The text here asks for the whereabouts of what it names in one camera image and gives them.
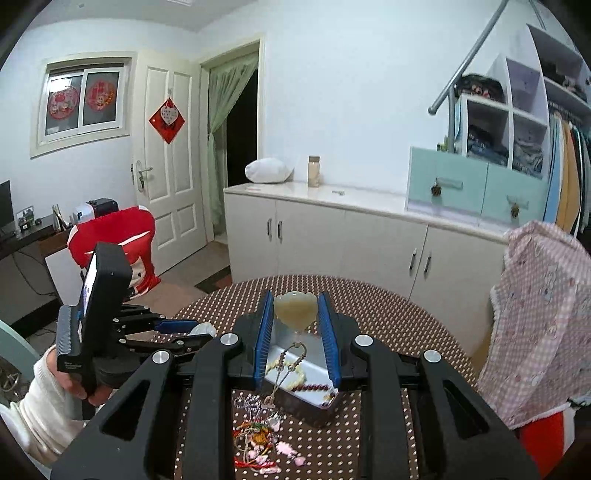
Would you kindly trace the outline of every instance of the charm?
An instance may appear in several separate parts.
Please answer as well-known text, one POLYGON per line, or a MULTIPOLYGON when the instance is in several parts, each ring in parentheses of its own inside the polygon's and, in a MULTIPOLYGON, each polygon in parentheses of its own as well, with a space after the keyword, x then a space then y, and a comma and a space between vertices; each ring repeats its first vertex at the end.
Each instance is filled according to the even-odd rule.
POLYGON ((273 399, 271 398, 270 395, 268 397, 265 397, 265 400, 262 401, 261 408, 263 410, 269 410, 271 408, 275 408, 275 405, 273 404, 273 399))
POLYGON ((267 419, 267 425, 269 425, 269 428, 273 430, 273 432, 279 432, 281 421, 277 417, 271 417, 270 419, 267 419))

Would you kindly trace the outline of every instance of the red diamond decoration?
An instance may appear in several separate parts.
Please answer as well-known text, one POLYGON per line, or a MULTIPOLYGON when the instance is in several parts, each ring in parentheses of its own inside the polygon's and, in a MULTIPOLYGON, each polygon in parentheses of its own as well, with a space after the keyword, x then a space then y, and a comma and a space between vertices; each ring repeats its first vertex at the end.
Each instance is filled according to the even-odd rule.
POLYGON ((166 143, 170 143, 184 125, 184 118, 172 99, 169 98, 156 110, 148 122, 164 138, 166 143))

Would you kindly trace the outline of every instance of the monitor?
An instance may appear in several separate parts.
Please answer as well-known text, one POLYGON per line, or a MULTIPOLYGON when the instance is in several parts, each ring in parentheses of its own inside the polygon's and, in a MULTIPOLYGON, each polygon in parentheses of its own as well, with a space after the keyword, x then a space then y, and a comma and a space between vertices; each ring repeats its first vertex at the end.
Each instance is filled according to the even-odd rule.
POLYGON ((0 228, 14 222, 12 197, 10 195, 10 180, 0 183, 0 228))

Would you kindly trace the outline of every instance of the folded clothes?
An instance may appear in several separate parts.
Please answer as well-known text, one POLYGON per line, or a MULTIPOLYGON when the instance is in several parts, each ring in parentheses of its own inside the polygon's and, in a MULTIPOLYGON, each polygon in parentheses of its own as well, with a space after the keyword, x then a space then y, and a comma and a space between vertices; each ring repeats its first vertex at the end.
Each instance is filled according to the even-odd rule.
POLYGON ((479 142, 486 148, 492 148, 495 142, 492 135, 476 125, 468 125, 468 140, 479 142))
POLYGON ((474 142, 472 140, 468 140, 467 150, 468 157, 470 158, 477 158, 479 160, 488 161, 496 165, 502 165, 504 167, 507 166, 507 161, 509 157, 508 152, 506 155, 504 155, 504 152, 502 150, 501 152, 495 151, 492 148, 484 147, 482 146, 482 144, 474 142))
POLYGON ((513 149, 513 170, 517 170, 538 179, 542 178, 544 155, 540 144, 515 140, 513 149))

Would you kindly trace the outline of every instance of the white door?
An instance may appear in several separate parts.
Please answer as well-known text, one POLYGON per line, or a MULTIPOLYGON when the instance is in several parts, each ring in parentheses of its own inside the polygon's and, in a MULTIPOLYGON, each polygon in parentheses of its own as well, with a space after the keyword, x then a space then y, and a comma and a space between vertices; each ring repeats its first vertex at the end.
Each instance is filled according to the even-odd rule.
POLYGON ((344 210, 277 200, 279 275, 338 275, 344 228, 344 210))
POLYGON ((426 235, 427 225, 346 212, 340 276, 409 298, 426 235))
POLYGON ((491 288, 501 279, 505 245, 430 226, 410 300, 427 310, 468 355, 492 326, 491 288))
POLYGON ((277 275, 275 200, 224 195, 234 283, 277 275))
POLYGON ((135 69, 132 143, 138 204, 156 220, 152 261, 161 274, 205 246, 197 145, 199 67, 187 60, 142 51, 135 69), (166 143, 148 120, 172 98, 185 120, 166 143), (138 180, 143 173, 144 186, 138 180))

